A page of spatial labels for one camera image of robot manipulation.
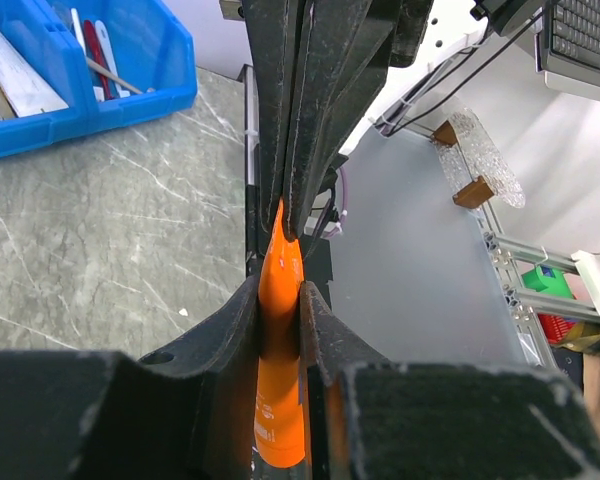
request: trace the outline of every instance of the orange tube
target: orange tube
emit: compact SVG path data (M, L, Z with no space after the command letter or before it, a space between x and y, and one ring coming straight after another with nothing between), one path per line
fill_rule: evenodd
M284 237L280 202L258 288L262 344L254 423L260 455L277 468L293 467L304 458L299 339L294 328L303 280L300 244Z

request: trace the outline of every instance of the metal rod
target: metal rod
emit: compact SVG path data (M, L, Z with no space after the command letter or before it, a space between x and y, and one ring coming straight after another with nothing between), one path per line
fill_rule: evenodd
M440 64L440 68L438 69L438 71L436 71L429 80L427 80L419 89L417 92L415 92L413 94L413 97L411 97L411 99L407 100L407 102L405 103L402 98L406 95L408 95L409 93L411 93L416 85L414 85L412 87L411 90L409 90L407 93L405 93L405 95L399 99L397 99L393 105L391 105L387 110L385 110L385 112L380 116L380 118L378 118L376 120L376 124L382 124L382 126L378 127L378 131L380 132L380 135L382 135L383 137L386 137L389 132L397 125L399 124L405 117L405 115L407 114L407 112L417 103L417 101L424 96L426 93L428 93L427 87L432 84L434 81L438 80L438 78L440 78L443 73L451 66L451 61L450 60L445 60L442 64ZM403 107L407 107L406 110L404 112L402 112L401 117L396 119L394 122L392 123L388 123L387 120L385 120L385 118L393 115L395 112L399 111L400 109L402 109ZM429 130L429 133L424 134L424 136L429 137L431 133L434 132L434 130L430 129L429 127L419 124L419 125L415 125L412 124L413 126L417 126L420 127L421 129L427 131Z
M94 70L94 71L98 72L99 74L104 75L105 77L113 80L117 84L123 86L127 90L129 90L129 91L131 91L131 92L133 92L133 93L135 93L137 95L142 95L144 93L142 90L137 89L136 87L134 87L130 83L125 82L123 79L121 79L117 75L114 75L113 73L111 73L109 70L107 70L103 66L97 64L96 62L94 62L93 60L91 60L89 57L85 57L85 58L87 59L87 65L92 70Z
M578 274L574 261L561 253L526 245L523 242L502 234L494 234L492 240L499 248L511 252L511 255L516 260L532 264L541 263L547 267L557 268L565 273Z
M245 65L241 79L244 83L244 176L245 176L245 261L247 276L260 268L260 189L258 188L258 93L253 67Z
M257 185L256 145L258 144L258 92L256 90L256 75L253 67L245 65L244 82L244 124L245 124L245 153L247 162L247 185Z
M539 312L585 322L600 323L596 309L579 300L545 295L526 288L517 290L517 297L523 305Z
M482 206L482 211L484 212L484 216L486 219L487 226L491 232L495 232L498 236L503 236L502 226L498 220L498 216L496 215L495 209L491 201L486 202ZM516 286L520 288L523 286L522 276L518 271L518 268L515 262L511 262L512 269L502 269L496 268L496 271L500 274L504 283L508 283L511 286ZM542 364L547 368L558 368L556 364L556 359L553 356L553 352L551 351L551 346L547 341L547 337L544 334L544 330L540 325L540 320L535 312L529 315L529 320L520 322L516 321L516 327L521 333L529 334L533 340L533 343L536 347L536 351L540 356L540 360Z

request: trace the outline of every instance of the black device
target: black device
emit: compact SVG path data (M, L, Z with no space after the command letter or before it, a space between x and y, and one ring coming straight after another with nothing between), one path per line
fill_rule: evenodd
M540 67L600 87L600 0L561 0L538 35Z
M0 352L0 480L254 479L257 287L248 278L139 362ZM596 434L559 371L388 362L310 282L297 315L303 478L600 479Z
M471 15L476 20L487 17L491 28L498 35L506 36L520 28L544 4L544 0L476 0Z
M242 2L258 85L265 232L282 200L285 237L301 235L327 169L383 88L388 67L415 59L432 3Z

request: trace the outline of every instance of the gray table surface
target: gray table surface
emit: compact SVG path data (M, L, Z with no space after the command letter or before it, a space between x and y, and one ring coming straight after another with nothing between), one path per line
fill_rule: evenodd
M0 160L0 349L139 356L242 283L242 85L198 75L188 111Z

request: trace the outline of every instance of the gray panel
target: gray panel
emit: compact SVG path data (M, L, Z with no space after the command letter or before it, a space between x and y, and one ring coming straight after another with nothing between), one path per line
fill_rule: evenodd
M144 355L244 281L242 86L0 160L0 349Z
M429 141L369 131L345 166L334 313L391 360L525 363L478 224Z

